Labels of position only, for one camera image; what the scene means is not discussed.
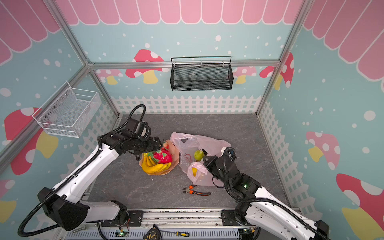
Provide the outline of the black tape measure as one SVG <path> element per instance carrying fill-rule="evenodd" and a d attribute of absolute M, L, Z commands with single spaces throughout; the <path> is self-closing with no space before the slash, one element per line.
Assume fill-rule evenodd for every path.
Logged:
<path fill-rule="evenodd" d="M 143 236 L 144 240 L 162 240 L 162 234 L 156 224 L 148 230 L 148 232 Z"/>

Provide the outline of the pink plastic bag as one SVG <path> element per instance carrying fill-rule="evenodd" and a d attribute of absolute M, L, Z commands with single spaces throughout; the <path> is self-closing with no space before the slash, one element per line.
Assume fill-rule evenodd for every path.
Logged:
<path fill-rule="evenodd" d="M 220 157 L 224 149 L 231 144 L 224 140 L 210 137 L 172 133 L 171 142 L 179 150 L 179 165 L 182 171 L 192 181 L 192 184 L 206 187 L 223 187 L 220 180 L 213 179 L 213 175 L 204 166 L 204 157 Z"/>

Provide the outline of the black mesh wall basket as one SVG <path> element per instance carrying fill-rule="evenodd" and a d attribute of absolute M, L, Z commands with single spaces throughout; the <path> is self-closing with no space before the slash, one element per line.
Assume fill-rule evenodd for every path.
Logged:
<path fill-rule="evenodd" d="M 230 56 L 175 57 L 171 64 L 173 91 L 226 91 L 233 87 Z"/>

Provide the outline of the pink fruit plate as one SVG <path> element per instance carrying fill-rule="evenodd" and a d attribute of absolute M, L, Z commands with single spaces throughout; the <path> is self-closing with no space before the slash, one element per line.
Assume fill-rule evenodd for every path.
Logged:
<path fill-rule="evenodd" d="M 160 150 L 143 153 L 139 165 L 150 176 L 166 175 L 178 166 L 179 150 L 170 141 L 166 140 Z"/>

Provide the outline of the yellow lemon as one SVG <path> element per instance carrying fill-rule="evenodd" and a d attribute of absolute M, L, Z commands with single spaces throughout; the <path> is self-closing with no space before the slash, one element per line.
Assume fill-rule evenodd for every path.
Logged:
<path fill-rule="evenodd" d="M 192 171 L 193 171 L 193 176 L 196 177 L 198 169 L 197 168 L 192 168 Z"/>

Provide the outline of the yellow black screwdriver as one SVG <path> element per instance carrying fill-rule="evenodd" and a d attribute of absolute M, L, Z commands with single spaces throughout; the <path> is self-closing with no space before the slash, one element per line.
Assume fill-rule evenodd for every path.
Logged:
<path fill-rule="evenodd" d="M 176 236 L 181 236 L 181 237 L 189 237 L 190 236 L 189 233 L 185 233 L 185 232 L 169 232 L 169 231 L 165 231 L 165 233 L 171 233 L 171 234 L 175 234 Z"/>

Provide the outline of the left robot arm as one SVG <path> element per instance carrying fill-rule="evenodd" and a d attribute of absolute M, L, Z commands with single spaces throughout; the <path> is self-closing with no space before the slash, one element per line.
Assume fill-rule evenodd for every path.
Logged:
<path fill-rule="evenodd" d="M 43 188 L 38 193 L 39 204 L 18 228 L 20 237 L 32 237 L 59 227 L 71 231 L 84 223 L 96 223 L 99 226 L 102 221 L 107 221 L 122 226 L 129 222 L 129 212 L 124 204 L 115 200 L 85 202 L 82 197 L 99 174 L 119 156 L 129 153 L 139 161 L 142 154 L 158 151 L 163 147 L 158 137 L 151 137 L 151 128 L 147 122 L 142 118 L 136 120 L 132 117 L 139 108 L 146 111 L 144 104 L 134 107 L 125 123 L 98 137 L 95 150 L 71 174 L 53 188 Z M 26 232 L 27 223 L 40 209 L 43 209 L 55 225 Z"/>

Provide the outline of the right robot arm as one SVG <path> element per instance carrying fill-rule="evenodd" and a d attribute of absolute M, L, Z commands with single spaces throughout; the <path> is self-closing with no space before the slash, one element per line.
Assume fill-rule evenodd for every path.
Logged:
<path fill-rule="evenodd" d="M 236 157 L 235 149 L 227 147 L 220 157 L 205 155 L 203 163 L 238 203 L 234 210 L 238 224 L 256 226 L 281 240 L 329 238 L 328 224 L 308 219 L 275 198 L 258 181 L 238 170 Z"/>

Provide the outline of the red dragon fruit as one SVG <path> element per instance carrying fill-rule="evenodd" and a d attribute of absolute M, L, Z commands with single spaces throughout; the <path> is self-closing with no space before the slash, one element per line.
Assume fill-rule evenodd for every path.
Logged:
<path fill-rule="evenodd" d="M 153 160 L 157 164 L 168 164 L 173 162 L 172 154 L 167 149 L 152 152 Z"/>

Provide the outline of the yellow banana bunch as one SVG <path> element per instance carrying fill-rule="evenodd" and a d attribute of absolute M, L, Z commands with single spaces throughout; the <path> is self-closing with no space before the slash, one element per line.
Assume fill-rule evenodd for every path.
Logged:
<path fill-rule="evenodd" d="M 170 170 L 171 165 L 172 163 L 157 164 L 148 153 L 142 154 L 141 167 L 148 175 L 164 175 L 166 171 Z"/>

